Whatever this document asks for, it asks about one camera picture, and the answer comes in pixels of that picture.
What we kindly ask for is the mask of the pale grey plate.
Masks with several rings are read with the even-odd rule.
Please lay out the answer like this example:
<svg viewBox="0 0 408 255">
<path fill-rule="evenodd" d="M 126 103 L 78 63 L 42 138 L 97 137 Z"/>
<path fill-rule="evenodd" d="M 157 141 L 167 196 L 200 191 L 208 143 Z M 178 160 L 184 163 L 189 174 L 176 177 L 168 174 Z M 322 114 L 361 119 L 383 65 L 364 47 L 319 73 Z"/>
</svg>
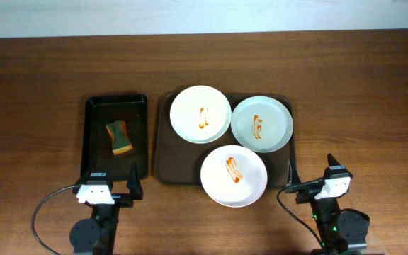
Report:
<svg viewBox="0 0 408 255">
<path fill-rule="evenodd" d="M 254 152 L 283 148 L 293 136 L 293 128 L 293 117 L 285 104 L 269 96 L 246 98 L 232 111 L 232 134 Z"/>
</svg>

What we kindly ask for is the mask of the white plate front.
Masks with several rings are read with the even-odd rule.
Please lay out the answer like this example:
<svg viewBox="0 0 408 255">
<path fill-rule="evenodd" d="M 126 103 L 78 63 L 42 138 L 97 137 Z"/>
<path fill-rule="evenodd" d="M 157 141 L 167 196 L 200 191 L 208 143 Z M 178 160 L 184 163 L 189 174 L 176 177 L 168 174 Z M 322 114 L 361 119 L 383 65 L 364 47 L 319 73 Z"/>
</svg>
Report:
<svg viewBox="0 0 408 255">
<path fill-rule="evenodd" d="M 211 151 L 200 168 L 205 192 L 217 203 L 241 208 L 256 202 L 267 187 L 261 158 L 245 147 L 225 145 Z"/>
</svg>

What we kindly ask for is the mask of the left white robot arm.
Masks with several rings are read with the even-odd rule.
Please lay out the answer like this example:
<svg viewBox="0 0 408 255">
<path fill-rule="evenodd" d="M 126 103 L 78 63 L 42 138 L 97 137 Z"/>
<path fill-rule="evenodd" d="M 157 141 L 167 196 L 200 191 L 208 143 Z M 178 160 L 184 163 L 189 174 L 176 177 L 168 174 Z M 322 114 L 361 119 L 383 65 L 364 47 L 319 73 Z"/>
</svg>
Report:
<svg viewBox="0 0 408 255">
<path fill-rule="evenodd" d="M 87 170 L 76 182 L 74 192 L 79 203 L 92 209 L 89 218 L 78 221 L 70 230 L 73 253 L 78 255 L 112 254 L 121 208 L 131 208 L 143 199 L 143 190 L 132 164 L 127 193 L 112 193 L 113 178 L 107 172 Z"/>
</svg>

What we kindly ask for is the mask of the green and orange sponge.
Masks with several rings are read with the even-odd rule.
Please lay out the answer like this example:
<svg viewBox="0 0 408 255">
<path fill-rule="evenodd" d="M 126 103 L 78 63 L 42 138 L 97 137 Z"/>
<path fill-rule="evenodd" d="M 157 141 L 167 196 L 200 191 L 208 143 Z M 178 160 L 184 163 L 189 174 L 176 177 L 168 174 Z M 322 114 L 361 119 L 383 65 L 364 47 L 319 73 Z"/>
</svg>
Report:
<svg viewBox="0 0 408 255">
<path fill-rule="evenodd" d="M 128 137 L 125 121 L 117 120 L 106 125 L 106 129 L 111 138 L 111 147 L 114 155 L 124 154 L 133 149 L 133 145 Z"/>
</svg>

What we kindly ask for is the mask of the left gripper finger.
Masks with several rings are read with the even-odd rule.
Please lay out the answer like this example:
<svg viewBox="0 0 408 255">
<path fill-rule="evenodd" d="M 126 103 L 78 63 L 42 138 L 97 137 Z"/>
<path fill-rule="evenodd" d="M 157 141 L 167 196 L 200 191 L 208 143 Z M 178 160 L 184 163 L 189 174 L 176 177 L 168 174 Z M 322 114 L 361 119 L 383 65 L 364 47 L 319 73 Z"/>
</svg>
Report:
<svg viewBox="0 0 408 255">
<path fill-rule="evenodd" d="M 88 163 L 88 167 L 84 173 L 81 174 L 79 178 L 79 184 L 84 185 L 90 179 L 91 173 L 93 172 L 95 167 L 95 161 L 91 159 Z"/>
<path fill-rule="evenodd" d="M 130 192 L 130 197 L 133 200 L 142 200 L 144 198 L 144 192 L 140 183 L 140 178 L 137 175 L 137 164 L 134 161 L 132 163 L 130 175 L 127 180 L 127 188 Z"/>
</svg>

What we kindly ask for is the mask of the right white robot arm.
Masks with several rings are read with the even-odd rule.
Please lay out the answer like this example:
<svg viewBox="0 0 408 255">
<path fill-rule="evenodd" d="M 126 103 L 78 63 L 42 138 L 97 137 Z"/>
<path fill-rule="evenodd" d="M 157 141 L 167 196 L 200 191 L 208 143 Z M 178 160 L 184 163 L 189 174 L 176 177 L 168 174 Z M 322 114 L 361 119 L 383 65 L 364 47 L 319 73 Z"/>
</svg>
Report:
<svg viewBox="0 0 408 255">
<path fill-rule="evenodd" d="M 312 230 L 283 203 L 280 206 L 318 241 L 320 248 L 312 250 L 312 254 L 360 254 L 367 248 L 370 218 L 361 211 L 339 207 L 338 199 L 348 193 L 353 174 L 332 154 L 327 155 L 327 162 L 329 166 L 324 170 L 323 177 L 288 184 L 279 190 L 280 193 L 294 193 L 297 204 L 311 206 L 317 231 Z"/>
</svg>

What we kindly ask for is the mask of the white plate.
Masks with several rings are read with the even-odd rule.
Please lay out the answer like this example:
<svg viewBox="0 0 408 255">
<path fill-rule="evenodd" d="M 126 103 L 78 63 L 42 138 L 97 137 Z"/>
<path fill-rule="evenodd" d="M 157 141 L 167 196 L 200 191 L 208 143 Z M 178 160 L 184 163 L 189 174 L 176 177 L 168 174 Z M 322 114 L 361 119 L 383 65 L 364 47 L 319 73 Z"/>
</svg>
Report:
<svg viewBox="0 0 408 255">
<path fill-rule="evenodd" d="M 227 97 L 205 85 L 191 86 L 174 98 L 169 111 L 172 128 L 185 141 L 205 144 L 228 130 L 232 109 Z"/>
<path fill-rule="evenodd" d="M 267 187 L 261 158 L 245 147 L 225 145 L 211 151 L 200 168 L 205 192 L 217 203 L 241 208 L 256 202 Z"/>
</svg>

